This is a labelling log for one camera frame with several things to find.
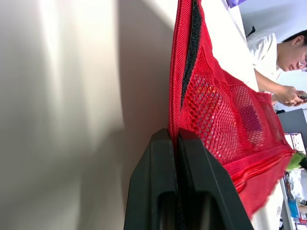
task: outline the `eyeglasses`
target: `eyeglasses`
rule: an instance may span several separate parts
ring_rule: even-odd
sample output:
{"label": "eyeglasses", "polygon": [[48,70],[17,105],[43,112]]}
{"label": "eyeglasses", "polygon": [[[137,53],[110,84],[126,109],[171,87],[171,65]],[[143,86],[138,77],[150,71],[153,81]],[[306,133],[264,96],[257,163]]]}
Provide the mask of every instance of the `eyeglasses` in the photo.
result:
{"label": "eyeglasses", "polygon": [[305,56],[305,60],[299,61],[298,63],[300,66],[304,66],[302,67],[302,71],[307,72],[307,55]]}

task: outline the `black hair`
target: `black hair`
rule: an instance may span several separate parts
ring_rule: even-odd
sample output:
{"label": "black hair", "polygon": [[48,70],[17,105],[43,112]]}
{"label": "black hair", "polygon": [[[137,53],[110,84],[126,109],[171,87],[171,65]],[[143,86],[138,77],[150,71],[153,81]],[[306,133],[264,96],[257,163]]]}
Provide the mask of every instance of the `black hair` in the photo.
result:
{"label": "black hair", "polygon": [[304,36],[304,42],[305,42],[305,45],[307,45],[307,30],[303,30],[301,32],[298,32],[297,34],[292,35],[291,37],[287,38],[283,42],[289,42],[289,41],[297,38],[298,36]]}

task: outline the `man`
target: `man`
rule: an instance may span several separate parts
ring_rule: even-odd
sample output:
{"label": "man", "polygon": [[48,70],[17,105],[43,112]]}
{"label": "man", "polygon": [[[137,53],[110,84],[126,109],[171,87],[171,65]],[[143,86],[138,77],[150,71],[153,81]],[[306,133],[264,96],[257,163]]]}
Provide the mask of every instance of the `man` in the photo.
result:
{"label": "man", "polygon": [[275,82],[282,70],[307,68],[307,30],[279,44],[275,34],[268,33],[253,33],[247,37],[247,41],[254,57],[253,66],[259,89],[272,93],[273,103],[278,101],[286,106],[299,106],[307,102],[298,97],[305,92]]}

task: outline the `red mesh bag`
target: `red mesh bag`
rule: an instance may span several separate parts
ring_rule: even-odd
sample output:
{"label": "red mesh bag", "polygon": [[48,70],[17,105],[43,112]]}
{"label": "red mesh bag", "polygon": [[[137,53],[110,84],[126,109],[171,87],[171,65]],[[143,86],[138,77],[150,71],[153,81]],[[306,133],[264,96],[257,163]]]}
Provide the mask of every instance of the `red mesh bag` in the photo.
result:
{"label": "red mesh bag", "polygon": [[180,0],[170,70],[169,132],[194,131],[229,172],[249,217],[262,207],[293,150],[271,106],[213,57],[201,0]]}

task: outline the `smartphone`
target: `smartphone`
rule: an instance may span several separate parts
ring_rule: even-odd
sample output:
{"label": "smartphone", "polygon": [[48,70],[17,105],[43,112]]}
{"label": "smartphone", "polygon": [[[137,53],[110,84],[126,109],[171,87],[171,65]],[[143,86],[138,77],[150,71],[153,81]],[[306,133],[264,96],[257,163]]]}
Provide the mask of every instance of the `smartphone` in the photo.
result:
{"label": "smartphone", "polygon": [[298,95],[300,99],[307,100],[307,93]]}

